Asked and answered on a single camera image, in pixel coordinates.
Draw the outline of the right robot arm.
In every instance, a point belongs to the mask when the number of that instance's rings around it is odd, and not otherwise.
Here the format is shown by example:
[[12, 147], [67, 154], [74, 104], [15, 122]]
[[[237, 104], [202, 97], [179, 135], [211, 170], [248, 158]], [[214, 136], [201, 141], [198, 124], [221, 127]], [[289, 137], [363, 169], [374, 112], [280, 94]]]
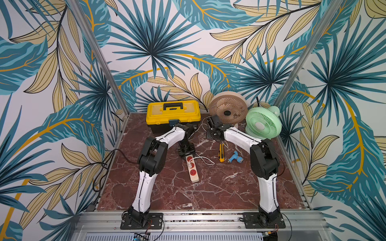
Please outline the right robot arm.
[[280, 208], [277, 201], [276, 180], [280, 166], [279, 156], [275, 152], [272, 142], [262, 141], [248, 135], [233, 125], [224, 124], [216, 115], [208, 117], [207, 138], [219, 142], [227, 141], [242, 148], [250, 154], [252, 172], [258, 178], [260, 201], [258, 218], [253, 219], [260, 225], [267, 227], [280, 218]]

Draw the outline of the beige power strip red sockets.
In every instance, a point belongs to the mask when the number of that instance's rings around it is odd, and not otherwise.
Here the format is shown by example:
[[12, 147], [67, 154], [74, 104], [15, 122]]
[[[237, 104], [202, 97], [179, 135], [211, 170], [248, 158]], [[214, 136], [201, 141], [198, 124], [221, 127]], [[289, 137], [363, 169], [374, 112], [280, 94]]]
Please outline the beige power strip red sockets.
[[192, 183], [199, 182], [200, 179], [199, 179], [199, 175], [197, 172], [197, 168], [196, 168], [196, 164], [195, 164], [193, 155], [186, 156], [186, 162], [187, 162], [188, 172], [190, 175], [191, 182]]

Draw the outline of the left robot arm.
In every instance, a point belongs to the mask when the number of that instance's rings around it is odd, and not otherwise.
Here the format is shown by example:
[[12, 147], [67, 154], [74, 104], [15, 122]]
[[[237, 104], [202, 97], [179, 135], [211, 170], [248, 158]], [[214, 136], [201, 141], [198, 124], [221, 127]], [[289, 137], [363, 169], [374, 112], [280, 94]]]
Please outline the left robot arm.
[[163, 170], [168, 149], [179, 144], [179, 156], [188, 160], [195, 154], [189, 138], [197, 130], [196, 124], [176, 124], [167, 133], [156, 138], [148, 137], [138, 158], [139, 184], [135, 199], [128, 209], [128, 217], [138, 224], [148, 219], [153, 186], [158, 174]]

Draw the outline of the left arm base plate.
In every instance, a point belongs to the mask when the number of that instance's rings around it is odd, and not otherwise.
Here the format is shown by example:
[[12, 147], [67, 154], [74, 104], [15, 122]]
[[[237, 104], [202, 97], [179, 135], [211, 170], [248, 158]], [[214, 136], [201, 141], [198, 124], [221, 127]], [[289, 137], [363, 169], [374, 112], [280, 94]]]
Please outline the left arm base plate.
[[124, 213], [121, 220], [121, 230], [161, 230], [163, 228], [163, 213], [149, 213], [144, 218], [136, 219], [131, 213]]

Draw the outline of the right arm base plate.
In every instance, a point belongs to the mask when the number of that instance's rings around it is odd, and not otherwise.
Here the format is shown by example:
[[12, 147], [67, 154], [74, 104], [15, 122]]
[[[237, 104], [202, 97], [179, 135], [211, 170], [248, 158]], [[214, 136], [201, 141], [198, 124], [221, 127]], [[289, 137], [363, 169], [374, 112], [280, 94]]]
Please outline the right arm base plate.
[[286, 228], [285, 221], [280, 214], [273, 220], [259, 212], [244, 212], [239, 221], [244, 223], [246, 229], [278, 230]]

